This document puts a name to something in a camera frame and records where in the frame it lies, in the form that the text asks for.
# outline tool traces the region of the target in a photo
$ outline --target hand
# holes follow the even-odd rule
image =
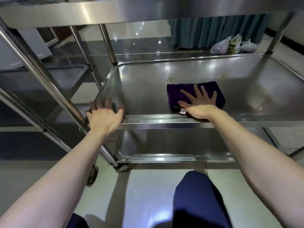
[[[105,131],[107,134],[117,130],[123,120],[124,106],[117,113],[112,110],[111,99],[107,98],[103,107],[100,101],[91,102],[92,113],[87,111],[91,131]]]
[[[192,105],[184,101],[179,101],[178,104],[180,105],[180,107],[183,107],[189,114],[191,114],[195,118],[209,119],[209,117],[211,116],[211,112],[215,109],[218,109],[218,107],[216,107],[215,105],[217,92],[215,91],[213,93],[212,98],[210,99],[208,97],[207,91],[205,90],[205,87],[201,86],[201,90],[203,95],[201,94],[197,85],[194,85],[196,98],[190,93],[184,90],[180,90],[184,95],[186,95],[190,99]]]

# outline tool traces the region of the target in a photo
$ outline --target plastic bag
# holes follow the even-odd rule
[[[216,43],[214,46],[211,47],[210,53],[218,53],[218,54],[227,53],[230,40],[231,40],[231,36],[227,37],[225,40]]]
[[[256,50],[257,47],[258,47],[258,44],[250,42],[250,39],[249,39],[249,41],[247,41],[247,42],[242,42],[240,51],[245,52],[245,53],[252,53]]]
[[[231,39],[228,46],[228,52],[235,54],[240,52],[240,46],[242,42],[242,36],[237,34],[234,38]]]

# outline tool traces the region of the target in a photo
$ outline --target cleaning cloth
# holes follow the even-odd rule
[[[178,101],[184,101],[186,103],[191,104],[190,99],[186,97],[180,90],[187,91],[192,96],[196,97],[194,92],[194,84],[167,84],[167,93],[169,98],[169,106],[173,111],[180,111],[181,107],[178,105]],[[213,96],[213,92],[217,92],[217,98],[215,104],[218,108],[222,108],[225,104],[225,98],[222,94],[221,90],[218,87],[218,84],[215,81],[205,82],[197,84],[200,92],[202,93],[201,86],[204,86],[208,97],[211,98]]]

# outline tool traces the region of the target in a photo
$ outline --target baseboard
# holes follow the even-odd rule
[[[266,28],[265,34],[268,34],[271,37],[274,37],[276,34],[276,31],[270,29],[269,27]],[[290,47],[294,51],[297,51],[298,53],[304,55],[304,45],[299,44],[298,42],[295,42],[287,37],[283,37],[281,40],[281,43],[284,45]]]

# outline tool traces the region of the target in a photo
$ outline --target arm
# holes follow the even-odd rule
[[[304,168],[266,141],[252,134],[226,112],[215,106],[202,88],[194,87],[197,98],[183,92],[192,102],[179,102],[192,116],[208,119],[240,165],[253,191],[286,227],[304,224]]]
[[[123,118],[123,108],[115,114],[110,99],[105,108],[92,102],[91,109],[90,132],[9,208],[0,218],[0,228],[66,227],[102,143]]]

